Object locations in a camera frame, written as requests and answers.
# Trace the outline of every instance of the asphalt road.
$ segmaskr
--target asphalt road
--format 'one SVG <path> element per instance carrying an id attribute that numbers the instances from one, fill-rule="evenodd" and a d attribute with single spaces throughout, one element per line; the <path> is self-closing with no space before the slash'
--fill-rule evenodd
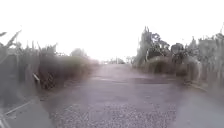
<path id="1" fill-rule="evenodd" d="M 224 106 L 169 76 L 105 65 L 43 102 L 56 128 L 224 128 Z"/>

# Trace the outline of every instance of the road surface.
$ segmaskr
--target road surface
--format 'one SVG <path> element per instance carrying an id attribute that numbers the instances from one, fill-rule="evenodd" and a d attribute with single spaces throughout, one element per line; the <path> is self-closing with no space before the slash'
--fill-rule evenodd
<path id="1" fill-rule="evenodd" d="M 104 65 L 43 104 L 56 128 L 224 128 L 224 106 L 168 76 Z"/>

